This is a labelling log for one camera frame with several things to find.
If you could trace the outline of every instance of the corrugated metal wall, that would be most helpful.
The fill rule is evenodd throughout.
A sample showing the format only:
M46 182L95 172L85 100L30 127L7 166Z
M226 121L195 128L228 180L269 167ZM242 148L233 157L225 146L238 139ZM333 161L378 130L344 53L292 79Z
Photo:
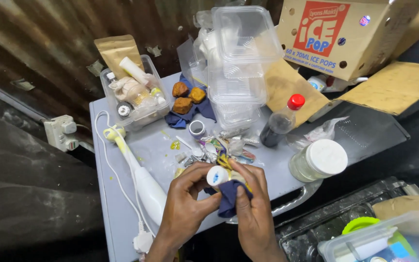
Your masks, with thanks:
M89 102L104 97L87 66L101 59L94 39L131 34L161 76L180 71L176 47L196 37L197 11L229 0L0 0L0 89L49 116L71 115L90 126ZM277 24L282 0L248 0L270 9ZM13 81L35 88L24 91Z

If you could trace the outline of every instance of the hand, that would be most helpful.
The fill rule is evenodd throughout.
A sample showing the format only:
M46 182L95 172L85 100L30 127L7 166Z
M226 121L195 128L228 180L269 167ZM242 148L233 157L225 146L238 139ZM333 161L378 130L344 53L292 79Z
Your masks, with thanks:
M249 200L244 188L237 187L238 237L243 251L253 262L286 262L287 257L274 235L265 171L233 159L229 160L229 164L245 178L253 191L253 198Z
M196 162L171 182L161 226L147 255L147 262L172 261L178 248L196 233L203 219L218 209L221 193L196 200L198 193L209 187L206 174L213 166Z

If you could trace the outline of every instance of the lyons maid logo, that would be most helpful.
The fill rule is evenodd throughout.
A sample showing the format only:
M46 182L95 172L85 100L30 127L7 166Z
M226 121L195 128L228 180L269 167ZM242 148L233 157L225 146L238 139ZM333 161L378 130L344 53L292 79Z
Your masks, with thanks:
M350 4L306 1L294 48L329 57Z

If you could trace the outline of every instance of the grey table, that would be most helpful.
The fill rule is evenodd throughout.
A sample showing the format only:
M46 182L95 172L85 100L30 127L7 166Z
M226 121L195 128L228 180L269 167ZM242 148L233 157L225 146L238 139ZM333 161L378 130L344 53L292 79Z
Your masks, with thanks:
M171 93L174 83L179 80L179 76L180 73L173 74L162 79L163 84L169 93ZM343 134L339 132L336 134L339 138L338 142L346 148L347 153L352 152L352 154L363 155L360 157L353 157L353 159L364 159L407 139L407 134L404 130L402 130L398 123L393 120L392 116L375 110L368 112L367 110L370 109L352 104L342 104L344 104L344 106L338 106L315 123L303 124L300 128L298 128L298 132L307 133L309 130L317 126L317 123L321 124L324 120L334 118L336 115L341 114L356 115L355 118L357 121L353 123L354 127L359 125L362 114L371 114L370 117L373 117L373 114L375 114L376 117L379 116L381 121L373 121L371 124L378 123L381 127L385 126L385 130L382 128L380 130L381 133L388 135L379 139L373 139L373 143L368 143L366 145L361 143L356 145L354 141L357 140L357 137L355 136L351 138L350 132L344 132ZM92 119L96 153L96 166L98 171L100 194L102 198L102 209L108 242L109 259L110 261L130 262L138 257L138 254L135 252L132 244L133 238L138 234L138 218L120 191L117 179L106 163L103 145L96 136L94 119L102 110L108 111L108 104L105 98L90 103L90 115ZM261 119L258 122L255 122L252 126L254 132L259 132L263 128L270 114L271 111L267 107L262 108ZM214 123L212 120L206 119L199 114L195 117L195 119L204 122L207 126L207 130L219 131L221 129L217 123ZM102 133L102 131L106 128L108 128L106 125L106 116L100 116L98 119L98 131ZM174 172L177 167L179 167L174 156L181 152L186 152L188 156L191 153L184 145L181 145L180 150L172 150L170 148L172 141L176 140L176 135L187 141L192 141L188 130L169 128L164 119L158 120L144 127L140 131L134 133L129 132L126 136L126 142L135 156L139 159L140 164L147 168L165 192L168 191ZM286 212L287 210L305 202L321 185L321 180L305 184L298 181L290 174L288 164L290 158L294 155L294 151L292 151L285 143L281 144L276 149L266 148L264 146L261 146L260 148L253 147L247 149L257 157L253 165L259 166L265 170L271 200L296 189L302 189L301 194L297 199L276 207L273 210L273 216ZM109 162L120 176L121 183L126 193L129 195L131 200L137 204L134 197L135 191L130 171L121 152L116 145L107 141L106 151L108 153ZM206 197L208 197L208 195L204 192L201 192L198 195L198 199ZM147 218L147 220L151 223L150 227L153 232L156 233L158 231L158 226L154 224L150 218ZM217 213L214 212L203 221L200 229L198 229L198 232L209 229L223 222L236 223L236 218L225 220L218 217Z

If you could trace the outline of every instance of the blue cloth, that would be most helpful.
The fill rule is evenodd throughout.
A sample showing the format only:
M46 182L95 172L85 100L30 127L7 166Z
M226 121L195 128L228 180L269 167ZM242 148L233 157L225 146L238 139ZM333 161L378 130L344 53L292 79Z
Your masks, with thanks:
M189 90L192 90L193 86L190 82L181 74L179 81L183 82ZM206 118L214 120L216 122L216 116L214 115L213 109L208 99L208 95L203 99L203 101L199 104L193 104L190 111L185 114L177 114L176 112L169 112L165 117L164 120L166 123L173 128L185 128L185 125L192 121L193 117L200 112L200 114Z
M253 198L253 194L248 190L244 183L238 180L230 180L219 185L219 190L223 195L221 204L219 205L218 216L222 218L231 218L237 214L236 211L236 199L237 199L237 187L242 186L247 193L248 199ZM213 195L216 194L214 188L204 188L205 193Z

